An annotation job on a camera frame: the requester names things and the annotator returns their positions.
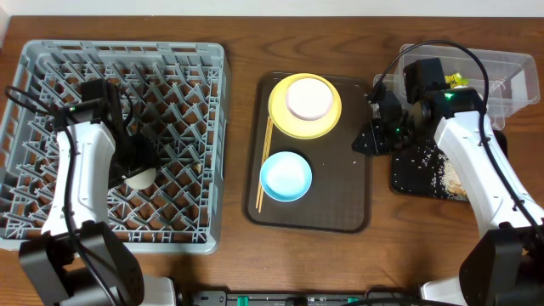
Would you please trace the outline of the white paper cup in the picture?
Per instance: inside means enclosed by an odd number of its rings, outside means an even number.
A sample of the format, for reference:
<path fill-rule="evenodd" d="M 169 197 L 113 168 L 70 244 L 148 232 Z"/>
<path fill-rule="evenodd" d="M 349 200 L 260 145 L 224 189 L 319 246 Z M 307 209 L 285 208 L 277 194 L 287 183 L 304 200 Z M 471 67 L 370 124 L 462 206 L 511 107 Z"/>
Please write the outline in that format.
<path fill-rule="evenodd" d="M 131 178 L 126 178 L 124 183 L 134 190 L 145 190 L 149 188 L 156 179 L 156 169 L 148 168 L 141 173 L 138 173 Z"/>

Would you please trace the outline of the white bowl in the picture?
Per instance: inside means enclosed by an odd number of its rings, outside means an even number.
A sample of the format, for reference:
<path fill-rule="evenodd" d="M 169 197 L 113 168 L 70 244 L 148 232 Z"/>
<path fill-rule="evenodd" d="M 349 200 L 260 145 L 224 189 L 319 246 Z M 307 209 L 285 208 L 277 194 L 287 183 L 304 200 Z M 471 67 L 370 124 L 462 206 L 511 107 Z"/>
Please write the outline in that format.
<path fill-rule="evenodd" d="M 332 109 L 333 94 L 321 80 L 303 78 L 296 80 L 286 91 L 286 108 L 298 119 L 315 121 Z"/>

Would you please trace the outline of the green snack wrapper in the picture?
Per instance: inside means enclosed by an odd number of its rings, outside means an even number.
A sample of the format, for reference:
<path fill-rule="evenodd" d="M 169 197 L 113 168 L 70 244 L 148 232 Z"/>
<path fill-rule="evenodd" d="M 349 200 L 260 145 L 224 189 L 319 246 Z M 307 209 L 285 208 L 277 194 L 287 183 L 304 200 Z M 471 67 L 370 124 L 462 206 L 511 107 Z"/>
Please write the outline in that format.
<path fill-rule="evenodd" d="M 462 74 L 457 72 L 452 75 L 445 76 L 445 82 L 451 88 L 466 88 L 469 85 L 469 80 L 462 77 Z"/>

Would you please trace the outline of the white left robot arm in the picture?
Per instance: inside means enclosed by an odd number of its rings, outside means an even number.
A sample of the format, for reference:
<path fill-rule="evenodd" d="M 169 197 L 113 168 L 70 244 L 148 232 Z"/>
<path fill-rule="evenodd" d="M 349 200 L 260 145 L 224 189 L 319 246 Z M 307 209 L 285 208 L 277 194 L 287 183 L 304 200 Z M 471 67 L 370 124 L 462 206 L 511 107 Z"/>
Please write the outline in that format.
<path fill-rule="evenodd" d="M 116 98 L 53 111 L 59 145 L 54 199 L 42 235 L 19 261 L 46 305 L 174 305 L 173 281 L 144 275 L 107 221 L 111 161 L 128 139 Z"/>

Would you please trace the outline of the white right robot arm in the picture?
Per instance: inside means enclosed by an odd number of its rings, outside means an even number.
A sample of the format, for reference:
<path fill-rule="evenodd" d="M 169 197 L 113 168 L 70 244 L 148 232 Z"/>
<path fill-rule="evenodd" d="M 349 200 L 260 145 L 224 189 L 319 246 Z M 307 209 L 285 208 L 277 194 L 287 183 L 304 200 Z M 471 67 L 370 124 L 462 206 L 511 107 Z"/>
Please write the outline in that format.
<path fill-rule="evenodd" d="M 388 155 L 430 135 L 461 181 L 480 240 L 456 277 L 420 288 L 430 304 L 541 305 L 543 209 L 527 194 L 502 151 L 473 88 L 419 86 L 405 110 L 383 85 L 368 99 L 380 116 L 352 144 L 367 156 Z"/>

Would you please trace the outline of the rice food scraps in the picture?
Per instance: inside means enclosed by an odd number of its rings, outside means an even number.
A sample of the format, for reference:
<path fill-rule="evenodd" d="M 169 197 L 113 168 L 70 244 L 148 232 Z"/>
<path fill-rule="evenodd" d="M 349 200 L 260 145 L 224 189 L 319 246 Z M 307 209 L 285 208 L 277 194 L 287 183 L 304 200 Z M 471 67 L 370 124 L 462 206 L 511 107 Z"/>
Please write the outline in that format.
<path fill-rule="evenodd" d="M 467 193 L 448 157 L 436 146 L 423 147 L 421 164 L 417 167 L 420 175 L 419 190 L 426 196 L 439 199 L 466 201 Z"/>

